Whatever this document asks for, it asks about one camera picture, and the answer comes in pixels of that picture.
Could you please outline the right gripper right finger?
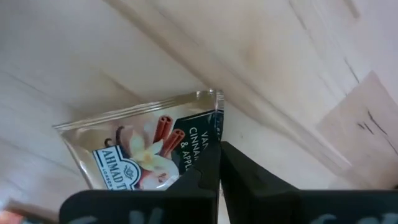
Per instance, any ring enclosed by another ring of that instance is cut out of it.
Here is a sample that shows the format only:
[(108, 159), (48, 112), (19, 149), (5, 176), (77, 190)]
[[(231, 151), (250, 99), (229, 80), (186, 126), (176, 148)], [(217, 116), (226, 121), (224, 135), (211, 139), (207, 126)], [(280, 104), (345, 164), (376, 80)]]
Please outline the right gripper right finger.
[(397, 223), (396, 190), (300, 190), (221, 143), (231, 223)]

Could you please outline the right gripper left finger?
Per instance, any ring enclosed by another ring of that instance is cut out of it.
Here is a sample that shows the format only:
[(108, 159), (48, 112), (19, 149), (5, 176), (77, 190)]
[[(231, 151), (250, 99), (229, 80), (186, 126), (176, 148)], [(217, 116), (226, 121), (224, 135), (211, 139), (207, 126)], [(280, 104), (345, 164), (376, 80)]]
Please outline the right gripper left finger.
[(167, 190), (84, 190), (63, 202), (60, 223), (216, 223), (220, 145), (205, 149)]

